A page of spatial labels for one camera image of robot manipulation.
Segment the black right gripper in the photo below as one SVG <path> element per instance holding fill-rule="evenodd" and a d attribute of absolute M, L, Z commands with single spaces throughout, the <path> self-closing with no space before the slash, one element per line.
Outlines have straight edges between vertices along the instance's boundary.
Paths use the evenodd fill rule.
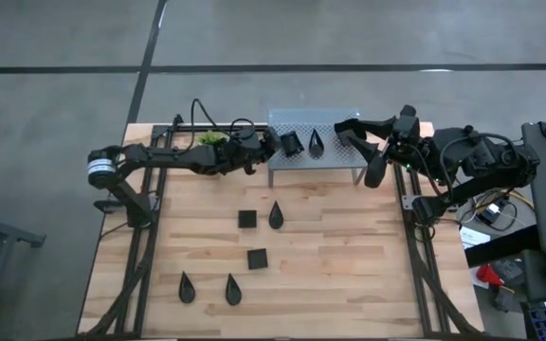
<path fill-rule="evenodd" d="M 404 106 L 398 117 L 385 120 L 351 119 L 350 128 L 358 137 L 375 135 L 387 143 L 383 151 L 378 149 L 377 143 L 371 143 L 358 137 L 348 137 L 362 157 L 369 162 L 366 172 L 365 185 L 377 188 L 386 174 L 387 161 L 395 160 L 400 152 L 400 145 L 415 143 L 419 139 L 419 118 L 413 106 Z"/>

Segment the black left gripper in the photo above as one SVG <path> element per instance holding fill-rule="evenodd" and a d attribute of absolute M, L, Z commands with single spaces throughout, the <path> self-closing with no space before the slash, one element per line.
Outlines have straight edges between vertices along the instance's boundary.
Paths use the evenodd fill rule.
<path fill-rule="evenodd" d="M 281 145 L 281 139 L 272 127 L 263 131 L 261 139 L 255 137 L 246 146 L 246 156 L 244 157 L 244 172 L 246 174 L 254 174 L 254 164 L 267 162 L 274 154 L 274 157 L 284 157 L 283 147 L 276 150 L 276 145 Z"/>

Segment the black mini square plate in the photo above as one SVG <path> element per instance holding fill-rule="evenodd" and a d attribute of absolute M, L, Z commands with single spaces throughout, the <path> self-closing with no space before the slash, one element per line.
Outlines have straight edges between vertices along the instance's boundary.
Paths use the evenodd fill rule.
<path fill-rule="evenodd" d="M 239 210 L 238 227 L 256 228 L 258 226 L 258 212 L 256 210 Z"/>
<path fill-rule="evenodd" d="M 292 157 L 304 151 L 298 134 L 295 131 L 281 135 L 282 151 L 286 157 Z"/>
<path fill-rule="evenodd" d="M 248 250 L 246 255 L 249 270 L 258 270 L 268 267 L 267 252 L 265 248 Z"/>

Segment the black mini teardrop plate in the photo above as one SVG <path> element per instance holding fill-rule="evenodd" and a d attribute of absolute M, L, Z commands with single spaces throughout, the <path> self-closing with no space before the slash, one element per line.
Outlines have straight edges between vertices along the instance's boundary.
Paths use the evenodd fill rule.
<path fill-rule="evenodd" d="M 182 303 L 190 304 L 195 300 L 196 292 L 189 276 L 182 272 L 178 286 L 178 297 Z"/>
<path fill-rule="evenodd" d="M 268 216 L 268 223 L 272 229 L 280 229 L 284 224 L 284 217 L 281 207 L 277 201 L 274 202 Z"/>
<path fill-rule="evenodd" d="M 325 148 L 319 133 L 314 129 L 310 136 L 308 152 L 313 158 L 318 159 L 322 157 L 324 150 Z"/>
<path fill-rule="evenodd" d="M 237 306 L 241 303 L 243 294 L 238 282 L 232 274 L 227 275 L 225 298 L 230 306 Z"/>

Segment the grey perforated metal shelf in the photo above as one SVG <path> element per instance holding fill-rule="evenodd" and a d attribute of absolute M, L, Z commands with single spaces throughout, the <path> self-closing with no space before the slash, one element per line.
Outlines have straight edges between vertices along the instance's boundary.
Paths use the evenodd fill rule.
<path fill-rule="evenodd" d="M 349 169 L 353 183 L 362 180 L 367 163 L 353 146 L 343 146 L 335 133 L 334 125 L 351 118 L 360 118 L 358 109 L 272 109 L 268 112 L 268 127 L 279 136 L 295 131 L 304 151 L 292 157 L 272 157 L 268 162 L 268 186 L 274 185 L 275 171 L 306 171 Z M 309 152 L 309 140 L 316 129 L 324 145 L 322 157 L 315 159 Z"/>

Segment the green plant in white pot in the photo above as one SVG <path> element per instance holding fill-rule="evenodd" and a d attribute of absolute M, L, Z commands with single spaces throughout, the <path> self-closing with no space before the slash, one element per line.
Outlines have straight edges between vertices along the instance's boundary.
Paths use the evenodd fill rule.
<path fill-rule="evenodd" d="M 200 133 L 197 141 L 200 146 L 218 147 L 228 142 L 228 135 L 225 133 L 208 130 Z"/>

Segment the white blue power adapter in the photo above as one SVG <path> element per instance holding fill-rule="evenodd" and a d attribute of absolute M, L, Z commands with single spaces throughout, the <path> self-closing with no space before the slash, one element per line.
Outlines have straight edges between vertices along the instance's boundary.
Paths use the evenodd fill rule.
<path fill-rule="evenodd" d="M 483 224 L 493 224 L 500 217 L 504 207 L 504 202 L 490 203 L 477 210 L 476 219 Z"/>

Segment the white paper sheet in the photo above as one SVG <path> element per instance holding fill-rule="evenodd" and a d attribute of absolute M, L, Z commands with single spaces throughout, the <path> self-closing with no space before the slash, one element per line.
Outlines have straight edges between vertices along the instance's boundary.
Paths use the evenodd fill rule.
<path fill-rule="evenodd" d="M 464 249 L 491 241 L 490 235 L 465 226 L 460 229 L 460 238 Z"/>

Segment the black desk beam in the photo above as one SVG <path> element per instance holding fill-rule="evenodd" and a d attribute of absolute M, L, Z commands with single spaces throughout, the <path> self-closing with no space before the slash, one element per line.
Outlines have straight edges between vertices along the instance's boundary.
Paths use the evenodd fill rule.
<path fill-rule="evenodd" d="M 536 224 L 524 227 L 513 233 L 498 237 L 465 249 L 467 264 L 470 268 L 488 262 L 516 255 L 523 250 L 540 249 L 538 228 Z"/>

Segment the red cloth item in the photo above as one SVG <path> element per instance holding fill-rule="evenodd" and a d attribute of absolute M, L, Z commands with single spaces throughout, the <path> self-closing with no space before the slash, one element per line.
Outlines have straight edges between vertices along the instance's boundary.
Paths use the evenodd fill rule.
<path fill-rule="evenodd" d="M 504 281 L 489 264 L 482 265 L 477 269 L 476 279 L 483 288 L 489 288 L 490 286 L 501 287 L 504 285 Z"/>

